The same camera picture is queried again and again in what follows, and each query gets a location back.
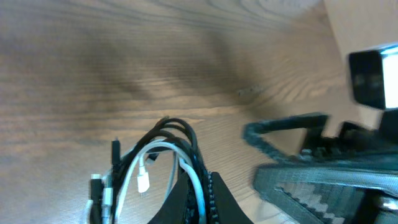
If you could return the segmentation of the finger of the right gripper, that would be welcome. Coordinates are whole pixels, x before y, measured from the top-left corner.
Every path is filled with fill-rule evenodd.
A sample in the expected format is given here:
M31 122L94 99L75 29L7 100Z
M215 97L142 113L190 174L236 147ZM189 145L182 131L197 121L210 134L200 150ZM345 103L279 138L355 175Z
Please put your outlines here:
M288 129L323 129L328 117L329 116L324 113L307 113L279 119L263 119L258 122L246 124L243 129L242 137L247 144L255 147L270 159L277 162L292 162L288 155L274 147L271 143L265 141L261 136L273 131Z
M397 224L397 167L269 164L253 187L299 223Z

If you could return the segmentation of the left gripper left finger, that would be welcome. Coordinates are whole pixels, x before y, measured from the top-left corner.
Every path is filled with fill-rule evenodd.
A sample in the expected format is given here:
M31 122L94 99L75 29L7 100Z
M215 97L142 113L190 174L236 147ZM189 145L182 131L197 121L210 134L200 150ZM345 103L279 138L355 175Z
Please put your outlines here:
M148 222L148 224L183 224L185 223L185 211L189 195L190 178L183 173L173 186L169 196L160 210Z

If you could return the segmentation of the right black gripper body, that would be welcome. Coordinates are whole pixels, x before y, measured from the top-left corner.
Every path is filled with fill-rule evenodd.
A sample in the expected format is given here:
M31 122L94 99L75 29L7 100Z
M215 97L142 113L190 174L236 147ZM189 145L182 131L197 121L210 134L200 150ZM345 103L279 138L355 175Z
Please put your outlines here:
M307 133L300 158L309 162L341 162L374 164L397 169L397 110L385 110L376 129L354 121L344 121L335 137L323 135L329 115L305 114L303 127Z

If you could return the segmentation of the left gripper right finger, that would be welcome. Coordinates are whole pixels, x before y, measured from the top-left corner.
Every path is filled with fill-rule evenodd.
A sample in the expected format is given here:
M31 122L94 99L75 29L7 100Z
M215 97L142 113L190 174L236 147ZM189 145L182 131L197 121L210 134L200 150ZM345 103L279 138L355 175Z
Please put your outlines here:
M208 174L208 223L253 224L217 172Z

